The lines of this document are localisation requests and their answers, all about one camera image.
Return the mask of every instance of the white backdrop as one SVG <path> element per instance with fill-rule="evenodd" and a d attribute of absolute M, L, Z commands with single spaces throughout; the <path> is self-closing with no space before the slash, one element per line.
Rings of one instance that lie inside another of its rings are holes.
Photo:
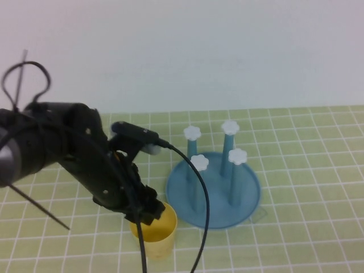
<path fill-rule="evenodd" d="M 1 0 L 0 71 L 24 48 L 102 112 L 364 104 L 363 0 Z"/>

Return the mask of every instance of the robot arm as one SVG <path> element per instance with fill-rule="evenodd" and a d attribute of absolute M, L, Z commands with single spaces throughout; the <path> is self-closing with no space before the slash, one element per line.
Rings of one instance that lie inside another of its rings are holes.
<path fill-rule="evenodd" d="M 40 128 L 38 124 L 42 123 L 55 126 Z M 62 127 L 89 138 L 99 150 Z M 124 213 L 127 220 L 135 222 L 126 191 L 132 193 L 140 221 L 150 225 L 154 219 L 159 219 L 164 205 L 157 200 L 154 189 L 142 184 L 133 160 L 140 150 L 157 144 L 159 136 L 126 122 L 113 124 L 112 130 L 114 136 L 108 140 L 98 111 L 84 104 L 29 104 L 21 114 L 1 109 L 0 140 L 8 133 L 17 133 L 3 149 L 0 147 L 0 187 L 58 162 L 92 194 L 95 203 Z M 116 177 L 100 156 L 100 150 L 110 158 L 120 175 Z"/>

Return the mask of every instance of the white flower-shaped knob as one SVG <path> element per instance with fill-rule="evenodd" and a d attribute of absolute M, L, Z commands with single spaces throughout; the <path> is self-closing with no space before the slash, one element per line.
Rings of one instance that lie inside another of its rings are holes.
<path fill-rule="evenodd" d="M 209 165 L 209 160 L 204 155 L 194 155 L 191 162 L 199 172 L 206 170 Z"/>
<path fill-rule="evenodd" d="M 240 165 L 247 162 L 247 153 L 240 148 L 229 151 L 229 161 L 235 165 Z"/>
<path fill-rule="evenodd" d="M 201 136 L 200 128 L 196 126 L 188 126 L 186 129 L 183 130 L 183 133 L 188 140 L 192 141 L 196 140 Z"/>
<path fill-rule="evenodd" d="M 236 121 L 225 121 L 221 125 L 221 128 L 226 135 L 235 135 L 240 130 L 240 127 Z"/>

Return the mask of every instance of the yellow cup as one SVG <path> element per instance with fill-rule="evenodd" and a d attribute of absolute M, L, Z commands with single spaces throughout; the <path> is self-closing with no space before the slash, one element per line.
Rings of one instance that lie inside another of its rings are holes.
<path fill-rule="evenodd" d="M 142 224 L 142 232 L 146 255 L 150 259 L 163 259 L 173 250 L 177 229 L 177 215 L 175 210 L 166 202 L 166 209 L 159 220 L 154 220 L 150 226 Z M 129 223 L 131 233 L 139 241 L 137 225 Z"/>

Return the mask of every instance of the table surface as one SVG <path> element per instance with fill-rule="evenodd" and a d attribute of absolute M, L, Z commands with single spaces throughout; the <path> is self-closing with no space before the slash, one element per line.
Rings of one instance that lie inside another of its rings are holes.
<path fill-rule="evenodd" d="M 198 149 L 222 151 L 221 124 L 236 120 L 236 147 L 262 186 L 251 221 L 210 231 L 196 272 L 364 272 L 364 106 L 102 115 L 105 131 L 128 121 L 186 152 L 183 129 L 201 129 Z M 163 150 L 138 155 L 143 182 L 165 200 L 180 161 Z M 9 189 L 0 190 L 0 272 L 141 272 L 138 245 L 122 215 L 55 164 L 17 183 L 71 226 L 68 232 Z M 149 272 L 189 272 L 202 231 L 179 222 L 175 249 Z"/>

